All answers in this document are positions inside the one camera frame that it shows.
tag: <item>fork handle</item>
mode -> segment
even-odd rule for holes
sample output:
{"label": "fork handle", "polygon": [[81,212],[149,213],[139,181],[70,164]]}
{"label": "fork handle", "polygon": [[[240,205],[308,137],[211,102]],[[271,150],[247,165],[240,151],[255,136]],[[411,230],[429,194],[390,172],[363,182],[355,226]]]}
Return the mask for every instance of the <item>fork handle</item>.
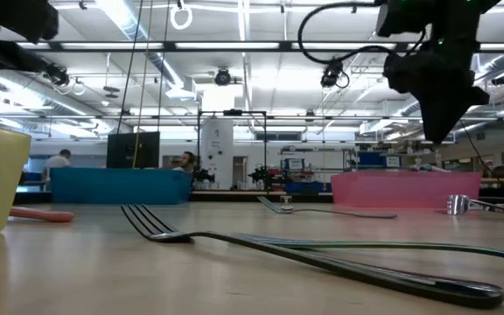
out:
{"label": "fork handle", "polygon": [[238,244],[288,258],[296,262],[306,263],[367,284],[378,285],[384,288],[455,305],[489,309],[500,305],[504,300],[503,289],[489,283],[461,281],[453,278],[410,273],[357,262],[324,258],[323,256],[306,254],[293,249],[280,248],[215,232],[193,232],[185,236],[207,237]]}
{"label": "fork handle", "polygon": [[474,205],[482,206],[483,211],[495,212],[493,209],[500,209],[504,211],[504,206],[490,204],[488,202],[470,199],[470,202]]}

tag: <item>metal fork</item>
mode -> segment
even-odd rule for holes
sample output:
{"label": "metal fork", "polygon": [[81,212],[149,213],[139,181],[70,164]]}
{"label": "metal fork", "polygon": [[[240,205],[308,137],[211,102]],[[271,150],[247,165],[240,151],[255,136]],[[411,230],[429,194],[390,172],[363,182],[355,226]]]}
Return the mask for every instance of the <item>metal fork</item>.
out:
{"label": "metal fork", "polygon": [[448,196],[446,213],[449,215],[461,215],[470,210],[504,213],[504,206],[491,204],[488,202],[470,199],[465,195],[450,195]]}
{"label": "metal fork", "polygon": [[133,228],[152,242],[189,242],[193,237],[207,237],[241,245],[251,249],[306,263],[342,277],[378,285],[391,290],[431,298],[455,305],[472,308],[494,308],[504,300],[503,289],[489,283],[458,280],[441,276],[430,276],[407,271],[386,269],[331,257],[306,254],[288,248],[280,248],[242,237],[216,232],[178,231],[159,219],[147,206],[121,206],[123,214]]}
{"label": "metal fork", "polygon": [[258,200],[260,200],[260,202],[262,202],[269,210],[275,212],[276,214],[294,214],[297,212],[307,211],[307,212],[321,212],[326,214],[344,214],[360,218],[373,218],[373,219],[394,219],[397,217],[396,214],[386,214],[386,213],[370,214],[370,213],[356,213],[348,211],[331,211],[331,210],[318,210],[318,209],[283,210],[281,207],[276,206],[273,202],[269,201],[265,197],[258,197]]}

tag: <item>white shirt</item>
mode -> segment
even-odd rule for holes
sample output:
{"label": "white shirt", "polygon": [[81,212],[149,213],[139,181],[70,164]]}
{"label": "white shirt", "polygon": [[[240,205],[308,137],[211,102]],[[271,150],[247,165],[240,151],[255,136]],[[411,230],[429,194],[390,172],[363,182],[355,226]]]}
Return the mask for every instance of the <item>white shirt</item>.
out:
{"label": "white shirt", "polygon": [[46,180],[48,180],[50,179],[50,169],[68,166],[69,160],[66,157],[63,157],[61,155],[50,157],[47,161],[45,161],[43,177],[45,174],[45,178]]}

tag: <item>ceiling beam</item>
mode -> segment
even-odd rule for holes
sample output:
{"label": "ceiling beam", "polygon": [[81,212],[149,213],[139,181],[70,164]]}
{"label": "ceiling beam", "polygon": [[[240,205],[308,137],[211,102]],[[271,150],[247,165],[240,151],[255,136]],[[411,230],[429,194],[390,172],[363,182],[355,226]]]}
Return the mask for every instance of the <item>ceiling beam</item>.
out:
{"label": "ceiling beam", "polygon": [[[0,118],[16,118],[16,119],[118,119],[119,115],[8,115],[8,114],[0,114]],[[233,120],[262,120],[263,115],[254,114],[254,115],[242,115],[242,116],[216,116],[219,119],[233,119]],[[122,120],[137,120],[138,115],[124,115]],[[158,119],[158,115],[142,115],[141,119]],[[161,120],[185,120],[185,119],[198,119],[196,115],[161,115]],[[268,115],[268,121],[274,120],[289,120],[289,121],[304,121],[304,120],[336,120],[336,121],[366,121],[372,119],[394,119],[397,121],[417,121],[419,122],[422,117],[421,116],[386,116],[386,115],[339,115],[339,116],[301,116],[301,115]],[[461,121],[464,122],[502,122],[504,121],[503,117],[462,117]]]}
{"label": "ceiling beam", "polygon": [[[16,42],[25,49],[41,53],[145,53],[146,42],[133,48],[128,41],[52,41],[34,45],[29,42]],[[363,46],[381,45],[396,53],[406,53],[415,42],[393,41],[309,41],[304,47],[310,52],[350,53]],[[301,53],[298,43],[280,41],[150,41],[149,53]],[[504,42],[482,42],[476,53],[504,53]]]}

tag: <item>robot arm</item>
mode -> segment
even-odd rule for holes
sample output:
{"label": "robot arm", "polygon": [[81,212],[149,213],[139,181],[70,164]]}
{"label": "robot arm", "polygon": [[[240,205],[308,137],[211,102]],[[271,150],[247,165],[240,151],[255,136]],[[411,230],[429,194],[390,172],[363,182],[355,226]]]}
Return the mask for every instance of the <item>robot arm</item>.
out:
{"label": "robot arm", "polygon": [[[58,12],[47,0],[0,0],[0,26],[37,44],[58,34]],[[0,40],[0,69],[45,72],[56,82],[67,77],[63,69],[6,40]]]}
{"label": "robot arm", "polygon": [[381,37],[404,32],[425,33],[431,26],[430,39],[418,51],[400,56],[378,45],[331,60],[313,58],[303,47],[302,32],[306,22],[320,11],[366,3],[332,3],[317,8],[299,28],[299,46],[304,55],[326,64],[321,84],[332,87],[343,74],[342,61],[363,52],[388,54],[383,75],[398,93],[411,93],[419,101],[425,138],[440,144],[460,117],[472,106],[487,104],[489,94],[474,87],[470,70],[473,54],[478,50],[476,34],[481,14],[500,0],[376,0],[380,6],[376,32]]}

